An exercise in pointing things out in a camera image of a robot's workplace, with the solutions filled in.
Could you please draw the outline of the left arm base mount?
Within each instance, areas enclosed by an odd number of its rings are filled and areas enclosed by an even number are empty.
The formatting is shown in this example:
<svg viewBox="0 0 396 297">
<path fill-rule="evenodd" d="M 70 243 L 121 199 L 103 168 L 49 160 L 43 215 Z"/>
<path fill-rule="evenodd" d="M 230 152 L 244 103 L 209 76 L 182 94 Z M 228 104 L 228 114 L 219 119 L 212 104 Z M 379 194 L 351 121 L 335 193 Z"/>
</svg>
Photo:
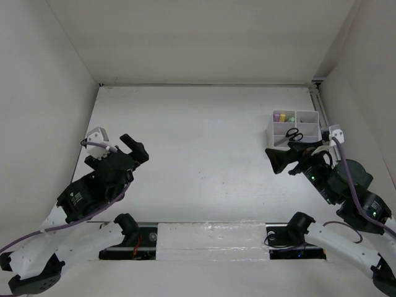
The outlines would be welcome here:
<svg viewBox="0 0 396 297">
<path fill-rule="evenodd" d="M 155 260 L 157 252 L 158 224 L 140 223 L 136 239 L 108 247 L 99 252 L 100 260 Z"/>
</svg>

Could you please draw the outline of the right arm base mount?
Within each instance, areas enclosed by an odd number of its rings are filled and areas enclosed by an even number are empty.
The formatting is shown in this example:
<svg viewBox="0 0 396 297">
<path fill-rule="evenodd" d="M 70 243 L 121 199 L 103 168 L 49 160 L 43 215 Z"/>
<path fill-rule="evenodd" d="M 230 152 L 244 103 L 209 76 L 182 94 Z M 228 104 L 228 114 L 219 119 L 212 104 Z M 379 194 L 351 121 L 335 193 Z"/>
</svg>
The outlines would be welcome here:
<svg viewBox="0 0 396 297">
<path fill-rule="evenodd" d="M 270 260 L 326 260 L 322 248 L 292 239 L 286 223 L 269 223 L 265 226 L 264 245 L 269 248 Z"/>
</svg>

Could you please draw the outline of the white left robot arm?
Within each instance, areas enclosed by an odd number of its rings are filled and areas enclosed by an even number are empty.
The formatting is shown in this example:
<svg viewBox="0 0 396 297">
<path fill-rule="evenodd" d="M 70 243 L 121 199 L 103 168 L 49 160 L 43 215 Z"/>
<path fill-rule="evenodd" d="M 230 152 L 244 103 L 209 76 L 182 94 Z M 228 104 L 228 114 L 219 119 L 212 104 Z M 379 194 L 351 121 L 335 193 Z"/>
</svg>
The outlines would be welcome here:
<svg viewBox="0 0 396 297">
<path fill-rule="evenodd" d="M 74 244 L 65 243 L 80 225 L 122 200 L 133 172 L 149 160 L 142 143 L 126 136 L 121 140 L 129 153 L 106 142 L 82 141 L 88 151 L 84 162 L 91 172 L 63 190 L 39 230 L 1 248 L 1 270 L 14 274 L 8 282 L 11 296 L 43 293 L 73 265 L 93 259 L 100 251 L 140 244 L 140 226 L 129 213 L 119 214 Z"/>
</svg>

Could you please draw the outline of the black handled scissors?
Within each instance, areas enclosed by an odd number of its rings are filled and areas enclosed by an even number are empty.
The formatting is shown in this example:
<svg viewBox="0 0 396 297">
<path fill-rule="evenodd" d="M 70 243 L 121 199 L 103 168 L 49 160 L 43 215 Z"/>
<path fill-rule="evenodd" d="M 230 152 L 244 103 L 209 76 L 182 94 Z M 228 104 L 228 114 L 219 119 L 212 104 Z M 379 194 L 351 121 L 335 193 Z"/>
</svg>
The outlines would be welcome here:
<svg viewBox="0 0 396 297">
<path fill-rule="evenodd" d="M 303 138 L 303 134 L 299 131 L 298 128 L 293 127 L 289 130 L 287 130 L 285 136 L 278 140 L 277 142 L 274 143 L 274 146 L 277 147 L 285 142 L 289 142 L 289 141 L 299 141 Z"/>
</svg>

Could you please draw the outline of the white compartment organizer box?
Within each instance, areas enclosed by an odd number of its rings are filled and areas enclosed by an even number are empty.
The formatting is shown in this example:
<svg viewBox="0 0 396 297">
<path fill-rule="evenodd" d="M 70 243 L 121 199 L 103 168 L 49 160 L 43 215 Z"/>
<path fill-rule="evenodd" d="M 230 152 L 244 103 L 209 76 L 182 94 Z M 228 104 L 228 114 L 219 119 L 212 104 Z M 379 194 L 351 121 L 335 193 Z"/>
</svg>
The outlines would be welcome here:
<svg viewBox="0 0 396 297">
<path fill-rule="evenodd" d="M 290 141 L 313 143 L 321 140 L 317 111 L 274 110 L 266 129 L 267 147 L 288 150 Z"/>
</svg>

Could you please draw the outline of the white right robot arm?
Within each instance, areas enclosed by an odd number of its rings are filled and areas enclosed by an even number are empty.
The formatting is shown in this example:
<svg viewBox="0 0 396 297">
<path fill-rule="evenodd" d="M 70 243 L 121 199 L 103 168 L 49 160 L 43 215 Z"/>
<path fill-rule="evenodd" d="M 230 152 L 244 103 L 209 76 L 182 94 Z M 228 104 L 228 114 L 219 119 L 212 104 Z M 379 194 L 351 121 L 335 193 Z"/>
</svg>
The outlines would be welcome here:
<svg viewBox="0 0 396 297">
<path fill-rule="evenodd" d="M 286 223 L 182 222 L 158 223 L 156 231 L 128 245 L 136 257 L 161 261 L 262 262 L 270 259 L 323 258 L 337 255 L 367 276 L 387 296 L 395 295 L 395 216 L 369 191 L 373 177 L 357 161 L 334 162 L 331 147 L 341 147 L 342 131 L 305 143 L 297 129 L 266 148 L 275 174 L 303 174 L 329 205 L 338 223 L 359 239 L 345 238 L 315 214 L 295 212 Z"/>
</svg>

